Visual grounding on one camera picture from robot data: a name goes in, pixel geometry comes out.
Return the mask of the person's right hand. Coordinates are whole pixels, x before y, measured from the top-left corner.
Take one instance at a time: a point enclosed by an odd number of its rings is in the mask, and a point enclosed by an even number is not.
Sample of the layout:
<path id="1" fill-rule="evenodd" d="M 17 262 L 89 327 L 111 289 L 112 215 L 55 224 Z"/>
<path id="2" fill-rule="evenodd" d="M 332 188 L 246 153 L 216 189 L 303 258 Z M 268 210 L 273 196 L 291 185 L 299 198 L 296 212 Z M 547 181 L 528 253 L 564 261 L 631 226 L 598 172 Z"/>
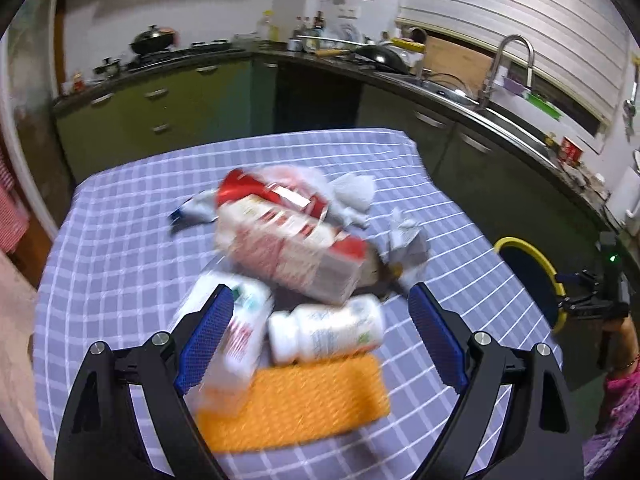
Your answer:
<path id="1" fill-rule="evenodd" d="M 631 315 L 606 321 L 603 330 L 613 339 L 610 376 L 620 378 L 632 374 L 639 361 L 639 343 Z"/>

